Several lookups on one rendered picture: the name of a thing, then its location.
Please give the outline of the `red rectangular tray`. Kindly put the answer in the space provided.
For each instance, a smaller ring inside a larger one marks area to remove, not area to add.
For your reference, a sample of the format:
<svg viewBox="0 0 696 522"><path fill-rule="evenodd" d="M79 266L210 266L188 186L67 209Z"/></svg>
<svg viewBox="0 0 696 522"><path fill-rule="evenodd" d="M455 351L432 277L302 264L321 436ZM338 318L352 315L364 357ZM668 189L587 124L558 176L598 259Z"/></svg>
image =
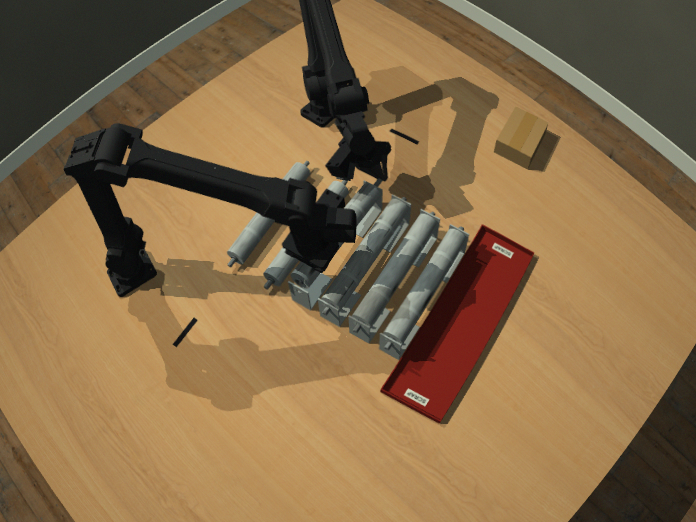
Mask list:
<svg viewBox="0 0 696 522"><path fill-rule="evenodd" d="M482 224L380 392L440 424L504 314L531 255L533 251Z"/></svg>

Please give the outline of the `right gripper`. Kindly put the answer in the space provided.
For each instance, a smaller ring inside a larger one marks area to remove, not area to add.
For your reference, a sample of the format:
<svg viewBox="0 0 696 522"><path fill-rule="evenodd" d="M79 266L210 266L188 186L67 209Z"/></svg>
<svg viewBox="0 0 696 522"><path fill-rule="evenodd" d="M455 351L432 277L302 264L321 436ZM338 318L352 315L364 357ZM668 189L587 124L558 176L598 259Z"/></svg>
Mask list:
<svg viewBox="0 0 696 522"><path fill-rule="evenodd" d="M282 243L282 247L287 249L285 253L291 257L295 257L301 262L307 264L308 266L314 268L314 270L323 273L336 252L339 249L338 242L329 242L324 251L322 251L320 244L320 236L318 240L310 245L301 245L293 240L292 235L289 233L288 236ZM296 242L296 245L294 243ZM294 256L293 256L294 255ZM314 264L314 265L313 265Z"/></svg>

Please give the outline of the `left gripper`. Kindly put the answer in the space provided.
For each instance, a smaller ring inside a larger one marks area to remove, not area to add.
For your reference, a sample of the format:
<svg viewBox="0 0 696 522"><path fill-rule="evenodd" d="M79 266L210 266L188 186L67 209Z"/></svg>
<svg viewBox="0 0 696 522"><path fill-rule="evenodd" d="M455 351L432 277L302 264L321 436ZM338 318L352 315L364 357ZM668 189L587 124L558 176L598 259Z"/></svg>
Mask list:
<svg viewBox="0 0 696 522"><path fill-rule="evenodd" d="M386 182L386 180L388 179L387 157L388 154L391 152L391 145L389 142L375 141L374 148L376 150L376 153L373 155L370 161L356 161L355 167L358 170L376 179L380 178L381 180ZM382 163L382 166L380 162Z"/></svg>

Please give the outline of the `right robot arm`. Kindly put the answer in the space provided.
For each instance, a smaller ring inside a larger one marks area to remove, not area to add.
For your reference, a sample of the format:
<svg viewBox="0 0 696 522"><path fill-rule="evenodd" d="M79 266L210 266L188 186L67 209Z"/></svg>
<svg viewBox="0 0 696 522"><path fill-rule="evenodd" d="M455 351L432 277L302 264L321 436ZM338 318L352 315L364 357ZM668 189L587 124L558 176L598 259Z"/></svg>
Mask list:
<svg viewBox="0 0 696 522"><path fill-rule="evenodd" d="M145 251L143 230L132 218L124 218L111 187L125 187L128 178L147 179L243 206L289 226L293 239L301 245L316 242L320 231L322 251L329 242L355 243L356 213L345 209L344 197L329 189L316 202L317 189L308 181L249 174L158 148L143 141L142 136L142 129L115 123L77 137L64 166L65 174L80 186L102 232L108 249L107 274L119 297L157 275ZM122 164L127 147L132 149Z"/></svg>

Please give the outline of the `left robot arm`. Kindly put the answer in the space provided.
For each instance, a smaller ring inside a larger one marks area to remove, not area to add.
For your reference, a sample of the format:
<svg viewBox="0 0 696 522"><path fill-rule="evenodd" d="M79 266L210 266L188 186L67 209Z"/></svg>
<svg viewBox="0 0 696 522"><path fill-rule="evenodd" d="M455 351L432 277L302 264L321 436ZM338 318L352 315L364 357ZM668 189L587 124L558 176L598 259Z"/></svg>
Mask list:
<svg viewBox="0 0 696 522"><path fill-rule="evenodd" d="M310 101L300 113L319 127L336 118L343 138L325 166L336 179L351 181L356 161L370 161L376 153L375 139L363 119L363 112L368 111L368 92L347 58L331 1L299 2L308 46L303 81Z"/></svg>

